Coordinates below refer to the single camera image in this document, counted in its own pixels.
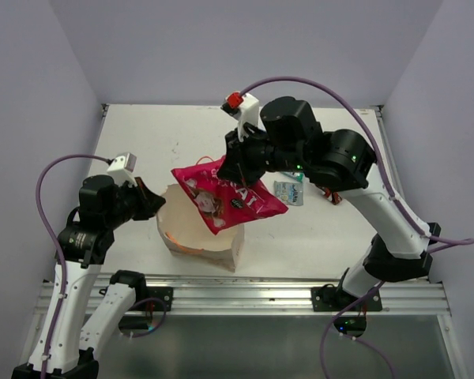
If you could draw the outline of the pink snack bag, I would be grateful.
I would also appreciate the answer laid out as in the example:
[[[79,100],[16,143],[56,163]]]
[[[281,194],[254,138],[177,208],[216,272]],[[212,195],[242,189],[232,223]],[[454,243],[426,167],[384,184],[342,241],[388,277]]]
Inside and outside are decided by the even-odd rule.
[[[171,174],[197,208],[209,230],[217,235],[231,227],[285,214],[287,205],[259,181],[251,186],[217,176],[223,159],[174,168]]]

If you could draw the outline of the orange Doritos chip bag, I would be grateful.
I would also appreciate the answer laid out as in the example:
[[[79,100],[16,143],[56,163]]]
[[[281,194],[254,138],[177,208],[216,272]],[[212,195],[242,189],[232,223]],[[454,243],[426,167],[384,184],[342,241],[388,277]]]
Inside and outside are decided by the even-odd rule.
[[[331,189],[326,187],[320,186],[319,189],[322,192],[322,196],[327,200],[330,201],[333,205],[338,205],[342,202],[342,197],[337,192],[333,192]]]

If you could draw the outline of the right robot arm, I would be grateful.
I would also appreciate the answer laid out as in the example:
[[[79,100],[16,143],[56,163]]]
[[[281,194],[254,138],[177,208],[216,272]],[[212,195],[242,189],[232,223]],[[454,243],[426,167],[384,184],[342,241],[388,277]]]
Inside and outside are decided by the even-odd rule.
[[[284,96],[259,105],[251,95],[231,94],[222,110],[237,121],[225,136],[220,179],[252,186],[267,172],[302,172],[319,188],[348,201],[376,234],[364,256],[348,268],[335,288],[321,293],[332,307],[353,310],[381,282],[398,283],[428,276],[433,262],[430,237],[437,223],[417,220],[398,196],[389,193],[377,152],[350,129],[324,131],[305,100]]]

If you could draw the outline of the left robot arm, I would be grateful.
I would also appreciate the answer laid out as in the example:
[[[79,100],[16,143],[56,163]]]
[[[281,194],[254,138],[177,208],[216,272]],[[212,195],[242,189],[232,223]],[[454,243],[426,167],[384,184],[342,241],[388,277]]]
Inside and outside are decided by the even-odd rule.
[[[91,317],[86,309],[114,232],[124,223],[153,218],[166,200],[140,178],[118,185],[105,174],[89,177],[79,190],[78,220],[68,219],[57,237],[63,256],[55,266],[55,285],[43,330],[28,361],[14,378],[95,378],[103,348],[128,310],[149,300],[145,276],[117,271]]]

